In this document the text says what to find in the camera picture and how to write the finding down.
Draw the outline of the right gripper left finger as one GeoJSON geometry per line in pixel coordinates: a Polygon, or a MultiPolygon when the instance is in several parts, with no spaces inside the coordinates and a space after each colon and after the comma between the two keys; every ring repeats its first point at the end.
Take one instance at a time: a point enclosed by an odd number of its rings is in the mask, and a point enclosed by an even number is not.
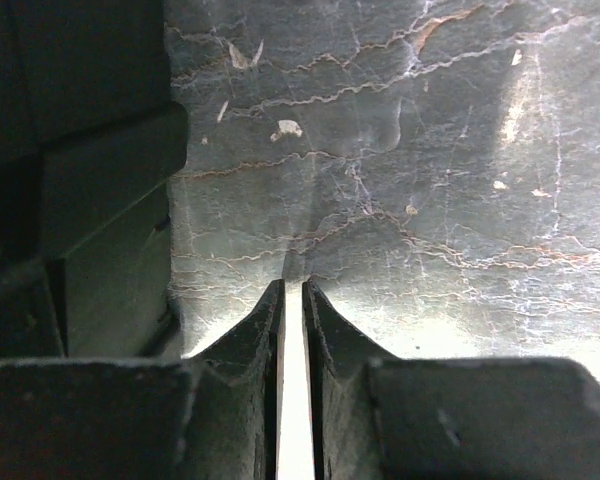
{"type": "Polygon", "coordinates": [[[196,356],[0,361],[0,479],[272,479],[285,284],[196,356]]]}

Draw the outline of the black plastic tool box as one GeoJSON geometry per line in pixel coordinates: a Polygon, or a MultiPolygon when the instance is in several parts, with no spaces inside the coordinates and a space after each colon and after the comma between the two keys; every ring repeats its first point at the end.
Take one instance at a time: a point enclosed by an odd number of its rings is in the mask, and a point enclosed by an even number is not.
{"type": "Polygon", "coordinates": [[[188,116],[159,1],[0,1],[0,359],[157,354],[188,116]]]}

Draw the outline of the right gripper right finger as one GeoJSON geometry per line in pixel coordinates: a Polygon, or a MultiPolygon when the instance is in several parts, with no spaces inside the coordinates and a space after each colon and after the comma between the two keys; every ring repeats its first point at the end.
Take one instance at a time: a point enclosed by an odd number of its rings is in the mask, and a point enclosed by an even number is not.
{"type": "Polygon", "coordinates": [[[402,359],[302,286],[319,479],[600,479],[600,384],[566,358],[402,359]]]}

